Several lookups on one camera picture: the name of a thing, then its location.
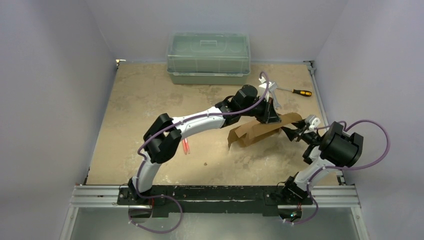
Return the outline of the brown cardboard box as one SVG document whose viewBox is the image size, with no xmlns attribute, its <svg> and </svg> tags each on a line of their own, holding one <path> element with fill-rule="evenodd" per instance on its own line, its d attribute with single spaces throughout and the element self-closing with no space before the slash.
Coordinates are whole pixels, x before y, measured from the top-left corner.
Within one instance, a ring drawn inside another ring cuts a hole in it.
<svg viewBox="0 0 424 240">
<path fill-rule="evenodd" d="M 279 134 L 282 127 L 302 120 L 302 116 L 296 112 L 278 114 L 278 116 L 281 119 L 279 123 L 262 124 L 252 120 L 231 129 L 227 137 L 228 149 L 233 143 L 237 143 L 241 148 L 249 147 L 272 135 Z"/>
</svg>

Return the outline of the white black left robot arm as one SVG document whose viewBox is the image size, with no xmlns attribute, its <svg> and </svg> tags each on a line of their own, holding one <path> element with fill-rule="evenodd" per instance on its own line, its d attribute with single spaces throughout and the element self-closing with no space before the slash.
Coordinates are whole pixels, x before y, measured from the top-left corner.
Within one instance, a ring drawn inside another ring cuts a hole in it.
<svg viewBox="0 0 424 240">
<path fill-rule="evenodd" d="M 171 160 L 184 139 L 213 129 L 222 129 L 237 123 L 242 116 L 254 117 L 261 124 L 280 123 L 276 112 L 280 107 L 274 91 L 274 82 L 263 83 L 259 88 L 243 85 L 235 95 L 230 95 L 207 110 L 192 115 L 170 117 L 159 115 L 143 136 L 137 150 L 142 163 L 129 182 L 129 197 L 138 205 L 146 203 L 153 180 L 160 166 Z"/>
</svg>

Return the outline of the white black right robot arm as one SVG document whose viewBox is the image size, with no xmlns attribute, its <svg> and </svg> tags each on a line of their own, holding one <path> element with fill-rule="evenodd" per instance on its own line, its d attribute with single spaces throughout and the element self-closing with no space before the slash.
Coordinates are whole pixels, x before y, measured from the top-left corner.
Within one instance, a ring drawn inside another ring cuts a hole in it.
<svg viewBox="0 0 424 240">
<path fill-rule="evenodd" d="M 312 130 L 314 125 L 306 120 L 293 125 L 296 129 L 284 126 L 281 129 L 291 142 L 304 141 L 308 145 L 302 155 L 308 166 L 285 181 L 280 196 L 288 204 L 306 199 L 308 191 L 329 173 L 352 167 L 362 155 L 364 142 L 362 135 L 346 133 L 342 124 L 337 122 L 333 122 L 324 135 Z"/>
</svg>

